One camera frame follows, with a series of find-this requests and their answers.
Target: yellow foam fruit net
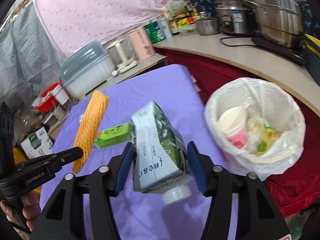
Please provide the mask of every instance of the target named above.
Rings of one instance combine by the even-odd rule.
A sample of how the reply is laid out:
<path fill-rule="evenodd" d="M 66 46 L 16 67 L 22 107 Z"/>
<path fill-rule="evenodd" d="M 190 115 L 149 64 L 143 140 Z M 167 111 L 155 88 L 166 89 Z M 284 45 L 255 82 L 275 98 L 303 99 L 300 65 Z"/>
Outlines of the yellow foam fruit net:
<path fill-rule="evenodd" d="M 73 147 L 83 150 L 81 159 L 73 162 L 72 171 L 78 174 L 89 159 L 94 137 L 107 109 L 109 98 L 102 92 L 94 91 L 82 118 Z"/>

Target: red cloth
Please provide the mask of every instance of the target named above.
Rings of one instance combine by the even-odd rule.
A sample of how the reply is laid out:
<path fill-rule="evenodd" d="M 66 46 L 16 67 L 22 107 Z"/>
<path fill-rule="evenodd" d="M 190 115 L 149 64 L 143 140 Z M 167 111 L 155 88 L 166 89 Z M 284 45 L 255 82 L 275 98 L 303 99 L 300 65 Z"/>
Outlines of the red cloth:
<path fill-rule="evenodd" d="M 199 95 L 204 103 L 222 85 L 240 77 L 259 78 L 247 71 L 220 61 L 189 53 L 157 49 L 167 56 L 169 64 L 185 65 L 197 80 Z M 297 163 L 284 174 L 272 175 L 266 181 L 273 199 L 284 217 L 298 213 L 320 197 L 320 118 L 295 99 L 305 117 L 307 129 L 304 151 Z"/>

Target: cardboard box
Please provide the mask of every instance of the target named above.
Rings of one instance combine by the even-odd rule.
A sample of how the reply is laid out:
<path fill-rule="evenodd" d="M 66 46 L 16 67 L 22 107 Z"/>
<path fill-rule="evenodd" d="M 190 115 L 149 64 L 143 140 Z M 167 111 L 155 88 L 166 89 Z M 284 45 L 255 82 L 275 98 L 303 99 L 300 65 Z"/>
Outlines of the cardboard box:
<path fill-rule="evenodd" d="M 133 165 L 134 191 L 162 194 L 169 190 L 172 179 L 191 172 L 184 158 L 186 150 L 182 138 L 177 131 L 173 132 L 169 120 L 155 102 L 133 114 L 131 119 L 135 125 L 137 151 Z"/>
<path fill-rule="evenodd" d="M 98 132 L 93 141 L 93 150 L 109 147 L 131 140 L 131 131 L 134 127 L 129 123 L 123 123 L 109 129 Z"/>
<path fill-rule="evenodd" d="M 46 130 L 42 127 L 40 130 L 30 134 L 22 143 L 21 147 L 29 159 L 51 154 L 53 143 L 50 140 Z"/>

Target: small appliance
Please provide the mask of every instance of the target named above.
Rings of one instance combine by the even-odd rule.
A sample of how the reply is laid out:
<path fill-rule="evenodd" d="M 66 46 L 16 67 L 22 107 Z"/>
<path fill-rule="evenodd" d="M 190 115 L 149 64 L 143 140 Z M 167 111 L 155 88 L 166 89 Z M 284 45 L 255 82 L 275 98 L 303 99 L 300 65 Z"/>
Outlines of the small appliance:
<path fill-rule="evenodd" d="M 150 39 L 143 27 L 139 27 L 128 33 L 138 60 L 143 60 L 155 54 Z"/>
<path fill-rule="evenodd" d="M 121 38 L 111 43 L 107 49 L 110 51 L 113 62 L 116 63 L 119 73 L 135 67 L 138 62 L 128 38 Z"/>

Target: green canister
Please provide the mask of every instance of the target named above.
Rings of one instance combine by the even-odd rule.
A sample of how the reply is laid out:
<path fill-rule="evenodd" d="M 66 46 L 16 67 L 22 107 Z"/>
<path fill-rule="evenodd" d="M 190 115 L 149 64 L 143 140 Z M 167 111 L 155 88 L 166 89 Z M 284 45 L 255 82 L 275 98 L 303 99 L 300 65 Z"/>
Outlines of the green canister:
<path fill-rule="evenodd" d="M 165 39 L 165 36 L 164 36 L 164 34 L 163 34 L 162 30 L 160 29 L 157 22 L 149 23 L 144 28 L 145 28 L 152 44 L 158 43 L 158 42 L 163 41 Z"/>

